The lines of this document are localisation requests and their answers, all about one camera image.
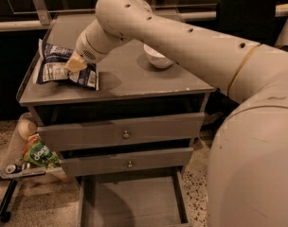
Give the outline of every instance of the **speckled floor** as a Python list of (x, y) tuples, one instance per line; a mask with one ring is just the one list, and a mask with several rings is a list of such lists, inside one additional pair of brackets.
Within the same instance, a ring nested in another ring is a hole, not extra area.
[[(15, 126), (16, 121), (0, 121), (0, 166)], [(201, 131), (183, 178), (193, 227), (207, 226), (207, 159), (211, 143), (211, 131)], [(0, 178), (0, 203), (8, 184), (8, 180)], [(9, 210), (10, 221), (0, 221), (0, 227), (76, 226), (79, 189), (73, 181), (35, 186), (29, 182), (18, 183)]]

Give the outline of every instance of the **drawer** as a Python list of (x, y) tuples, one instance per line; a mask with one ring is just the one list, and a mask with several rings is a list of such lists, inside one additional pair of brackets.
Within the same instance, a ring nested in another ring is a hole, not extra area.
[(193, 148), (168, 148), (85, 156), (62, 159), (61, 167), (69, 176), (86, 176), (169, 166), (184, 166), (189, 163), (192, 152)]
[(78, 226), (190, 227), (178, 168), (84, 177)]
[(204, 113), (182, 113), (100, 122), (39, 127), (46, 145), (55, 151), (100, 148), (194, 138)]

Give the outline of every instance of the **drawer knob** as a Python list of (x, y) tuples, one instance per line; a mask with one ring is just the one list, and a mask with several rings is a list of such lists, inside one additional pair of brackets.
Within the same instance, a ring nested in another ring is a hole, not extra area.
[(127, 164), (127, 168), (132, 168), (134, 165), (133, 165), (133, 162), (132, 161), (129, 161), (128, 164)]
[(131, 135), (130, 135), (130, 133), (128, 132), (128, 131), (124, 131), (124, 133), (123, 133), (123, 139), (129, 139), (129, 137), (130, 137)]

